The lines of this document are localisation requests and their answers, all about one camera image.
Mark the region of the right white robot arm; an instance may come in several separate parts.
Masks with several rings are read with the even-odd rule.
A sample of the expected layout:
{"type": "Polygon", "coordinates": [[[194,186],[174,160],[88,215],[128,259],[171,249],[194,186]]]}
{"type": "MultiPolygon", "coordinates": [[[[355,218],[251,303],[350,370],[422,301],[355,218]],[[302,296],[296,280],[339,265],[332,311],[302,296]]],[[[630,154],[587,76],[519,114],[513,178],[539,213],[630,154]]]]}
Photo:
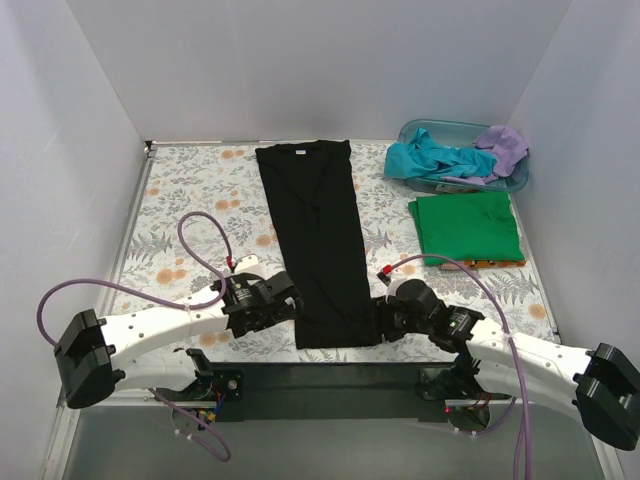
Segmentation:
{"type": "Polygon", "coordinates": [[[639,440],[639,372],[618,348],[584,349],[507,334],[497,322],[447,305],[418,278],[380,277],[387,291],[373,301],[384,340],[421,334],[452,353],[450,367],[423,379],[427,399],[500,394],[560,412],[604,443],[632,451],[639,440]]]}

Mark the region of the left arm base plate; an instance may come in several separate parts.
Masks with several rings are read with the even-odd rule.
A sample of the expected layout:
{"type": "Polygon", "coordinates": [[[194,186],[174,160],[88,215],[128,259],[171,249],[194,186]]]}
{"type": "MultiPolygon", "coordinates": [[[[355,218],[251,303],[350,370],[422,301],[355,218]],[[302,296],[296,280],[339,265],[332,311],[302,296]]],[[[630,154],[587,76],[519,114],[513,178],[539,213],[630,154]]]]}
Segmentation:
{"type": "Polygon", "coordinates": [[[239,401],[243,396],[244,373],[241,370],[212,370],[196,374],[189,387],[188,398],[193,401],[239,401]]]}

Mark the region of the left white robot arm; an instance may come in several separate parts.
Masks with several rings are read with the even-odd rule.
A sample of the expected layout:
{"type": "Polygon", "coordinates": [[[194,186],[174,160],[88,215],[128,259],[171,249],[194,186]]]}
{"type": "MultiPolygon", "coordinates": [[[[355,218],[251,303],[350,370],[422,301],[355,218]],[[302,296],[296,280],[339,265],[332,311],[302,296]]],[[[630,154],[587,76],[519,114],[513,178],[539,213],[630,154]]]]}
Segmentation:
{"type": "Polygon", "coordinates": [[[239,338],[296,319],[303,300],[286,272],[268,279],[242,272],[177,301],[135,313],[76,314],[54,347],[64,398],[83,409],[116,391],[161,388],[205,398],[213,386],[200,354],[153,351],[194,336],[229,331],[239,338]]]}

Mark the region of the black t shirt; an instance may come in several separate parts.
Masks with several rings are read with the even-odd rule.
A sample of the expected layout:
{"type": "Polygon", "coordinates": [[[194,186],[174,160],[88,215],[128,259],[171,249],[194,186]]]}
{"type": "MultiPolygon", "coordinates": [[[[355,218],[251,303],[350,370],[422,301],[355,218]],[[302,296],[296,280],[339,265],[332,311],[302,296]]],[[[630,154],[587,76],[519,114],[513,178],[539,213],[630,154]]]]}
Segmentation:
{"type": "Polygon", "coordinates": [[[277,144],[255,153],[286,271],[303,302],[297,347],[379,344],[349,142],[277,144]]]}

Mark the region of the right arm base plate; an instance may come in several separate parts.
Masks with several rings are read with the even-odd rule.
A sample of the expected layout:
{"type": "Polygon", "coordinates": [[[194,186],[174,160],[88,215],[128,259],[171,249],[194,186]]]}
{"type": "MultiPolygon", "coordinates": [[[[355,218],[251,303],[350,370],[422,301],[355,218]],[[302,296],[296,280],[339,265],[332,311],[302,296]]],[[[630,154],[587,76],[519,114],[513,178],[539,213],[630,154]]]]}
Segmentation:
{"type": "Polygon", "coordinates": [[[426,400],[484,400],[490,395],[471,372],[454,366],[420,369],[416,391],[426,400]]]}

